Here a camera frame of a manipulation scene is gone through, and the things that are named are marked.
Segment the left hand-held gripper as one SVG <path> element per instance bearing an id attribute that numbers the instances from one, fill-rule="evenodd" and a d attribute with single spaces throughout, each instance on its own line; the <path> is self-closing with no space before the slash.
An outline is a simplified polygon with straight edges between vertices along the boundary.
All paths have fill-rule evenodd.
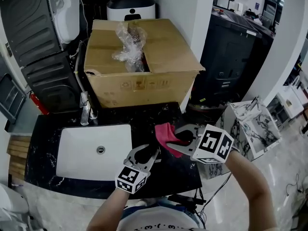
<path id="1" fill-rule="evenodd" d="M 123 168 L 115 177 L 115 186 L 130 194 L 135 194 L 146 183 L 159 150 L 148 152 L 149 144 L 132 149 L 123 162 Z"/>

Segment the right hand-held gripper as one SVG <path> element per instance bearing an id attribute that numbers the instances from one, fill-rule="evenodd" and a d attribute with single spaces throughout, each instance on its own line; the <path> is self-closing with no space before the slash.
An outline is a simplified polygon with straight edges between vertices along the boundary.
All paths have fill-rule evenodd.
<path id="1" fill-rule="evenodd" d="M 191 160 L 203 164 L 225 163 L 234 142 L 227 131 L 209 124 L 206 127 L 184 125 L 175 130 L 175 137 L 181 141 L 168 142 L 169 148 L 182 154 L 192 154 Z M 199 138 L 196 146 L 194 140 Z"/>

